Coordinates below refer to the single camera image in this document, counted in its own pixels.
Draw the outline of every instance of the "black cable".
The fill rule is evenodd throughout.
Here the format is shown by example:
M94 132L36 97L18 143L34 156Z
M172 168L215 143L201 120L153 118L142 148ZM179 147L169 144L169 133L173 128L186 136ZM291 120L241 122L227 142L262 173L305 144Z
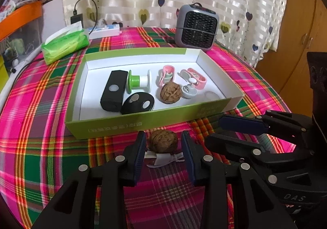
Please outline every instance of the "black cable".
M12 85L11 85L10 91L13 89L14 85L16 84L16 81L18 80L18 78L21 76L22 72L23 72L27 67L29 67L32 63L36 63L36 62L42 61L43 59L44 59L44 58L39 58L39 59L33 60L33 61L29 62L28 64L26 64L25 66L23 66L22 69L18 72L17 76L15 77L14 82L13 82Z
M78 0L78 1L76 2L75 6L74 6L74 11L73 11L73 14L74 14L74 15L77 15L76 5L77 5L77 3L78 3L79 1L80 1L80 0ZM95 29L95 27L96 27L96 24L97 24L97 22L98 22L98 7L96 6L96 3L95 3L94 0L91 0L91 1L92 1L92 2L94 3L94 5L95 5L96 17L95 17L95 25L94 25L94 27L92 28L92 30L90 31L89 34L91 34L92 31L94 31L94 29Z

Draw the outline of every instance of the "cabinet handle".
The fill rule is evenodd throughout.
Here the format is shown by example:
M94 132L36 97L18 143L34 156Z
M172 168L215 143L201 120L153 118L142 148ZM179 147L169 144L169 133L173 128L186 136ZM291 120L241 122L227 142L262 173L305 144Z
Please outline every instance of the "cabinet handle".
M305 39L308 36L308 33L305 33L305 35L302 36L302 45L305 43Z
M312 38L312 37L310 37L310 38L309 38L309 41L308 41L308 46L307 46L307 49L309 49L309 48L310 48L310 45L311 45L311 42L312 42L312 40L313 40L313 38Z

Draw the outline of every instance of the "white wall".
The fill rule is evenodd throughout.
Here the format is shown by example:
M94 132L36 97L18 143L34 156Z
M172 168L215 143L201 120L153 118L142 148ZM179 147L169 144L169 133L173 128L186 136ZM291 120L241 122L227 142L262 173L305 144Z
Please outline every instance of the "white wall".
M63 0L52 0L42 6L43 24L41 25L41 40L66 27L63 13Z

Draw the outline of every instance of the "plastic storage box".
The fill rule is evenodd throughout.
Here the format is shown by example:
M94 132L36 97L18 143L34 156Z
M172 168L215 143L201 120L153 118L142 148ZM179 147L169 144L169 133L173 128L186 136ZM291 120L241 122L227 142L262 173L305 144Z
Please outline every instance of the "plastic storage box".
M9 76L4 67L4 61L2 56L0 55L0 91L3 89L4 85L6 84Z
M41 2L35 2L15 10L0 22L0 54L7 71L40 46L41 16Z

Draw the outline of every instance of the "black oval object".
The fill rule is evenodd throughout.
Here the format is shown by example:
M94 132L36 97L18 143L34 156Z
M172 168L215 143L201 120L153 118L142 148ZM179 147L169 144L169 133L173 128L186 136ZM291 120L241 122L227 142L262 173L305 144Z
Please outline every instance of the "black oval object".
M143 104L149 101L148 107L143 108ZM151 111L154 106L154 98L146 92L136 92L129 96L124 102L120 112L121 114L134 114Z

